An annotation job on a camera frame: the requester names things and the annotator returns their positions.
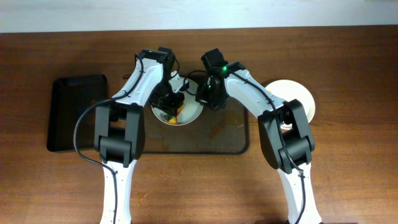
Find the pinkish white plate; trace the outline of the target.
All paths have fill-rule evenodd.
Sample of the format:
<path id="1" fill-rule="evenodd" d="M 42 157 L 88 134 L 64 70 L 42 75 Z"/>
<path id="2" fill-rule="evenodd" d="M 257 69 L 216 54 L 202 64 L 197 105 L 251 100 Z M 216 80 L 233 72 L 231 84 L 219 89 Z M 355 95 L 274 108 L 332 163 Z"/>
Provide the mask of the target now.
<path id="1" fill-rule="evenodd" d="M 305 115 L 307 117 L 308 122 L 310 123 L 315 116 L 315 100 L 312 94 L 308 90 L 299 90 L 293 92 L 283 92 L 279 95 L 280 98 L 286 101 L 292 101 L 294 99 L 299 100 L 303 105 Z"/>

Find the orange green sponge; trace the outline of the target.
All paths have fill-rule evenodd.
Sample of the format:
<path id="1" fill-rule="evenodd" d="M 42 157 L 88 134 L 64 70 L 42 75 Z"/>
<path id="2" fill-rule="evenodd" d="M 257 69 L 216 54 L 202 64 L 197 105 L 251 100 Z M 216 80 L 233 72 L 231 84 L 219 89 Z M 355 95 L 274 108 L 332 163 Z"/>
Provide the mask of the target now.
<path id="1" fill-rule="evenodd" d="M 177 114 L 175 116 L 171 116 L 169 114 L 164 114 L 163 115 L 163 121 L 165 121 L 168 124 L 177 124 L 178 123 L 178 115 L 182 112 L 182 110 L 185 107 L 185 103 L 182 103 L 181 106 L 179 106 L 179 108 L 177 109 Z"/>

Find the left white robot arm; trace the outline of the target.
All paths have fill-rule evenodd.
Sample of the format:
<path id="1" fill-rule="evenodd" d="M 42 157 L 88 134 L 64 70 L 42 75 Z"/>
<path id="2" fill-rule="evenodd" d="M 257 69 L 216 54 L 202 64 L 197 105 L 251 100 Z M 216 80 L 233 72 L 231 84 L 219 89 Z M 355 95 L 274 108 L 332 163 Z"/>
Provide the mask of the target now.
<path id="1" fill-rule="evenodd" d="M 102 223 L 131 223 L 130 199 L 134 167 L 142 155 L 146 104 L 175 118 L 184 96 L 170 84 L 176 62 L 172 49 L 144 49 L 136 67 L 112 101 L 96 108 L 94 146 L 104 171 Z"/>

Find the white plate with ketchup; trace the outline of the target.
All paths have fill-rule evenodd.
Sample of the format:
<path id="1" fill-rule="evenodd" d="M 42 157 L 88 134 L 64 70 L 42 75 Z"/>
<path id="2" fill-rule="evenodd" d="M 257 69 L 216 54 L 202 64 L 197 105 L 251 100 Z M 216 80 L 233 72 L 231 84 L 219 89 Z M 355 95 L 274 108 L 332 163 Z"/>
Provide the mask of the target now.
<path id="1" fill-rule="evenodd" d="M 302 84 L 292 80 L 276 80 L 265 87 L 266 90 L 279 97 L 283 92 L 308 90 Z"/>

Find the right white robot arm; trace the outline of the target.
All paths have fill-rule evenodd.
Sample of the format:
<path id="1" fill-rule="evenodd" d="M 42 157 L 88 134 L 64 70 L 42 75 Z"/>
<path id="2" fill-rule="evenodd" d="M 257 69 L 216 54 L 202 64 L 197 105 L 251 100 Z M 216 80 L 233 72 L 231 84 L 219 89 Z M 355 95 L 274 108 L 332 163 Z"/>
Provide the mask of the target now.
<path id="1" fill-rule="evenodd" d="M 239 62 L 204 66 L 197 101 L 218 110 L 234 98 L 248 109 L 258 122 L 262 153 L 282 181 L 289 223 L 321 223 L 310 175 L 315 141 L 301 102 L 270 93 Z"/>

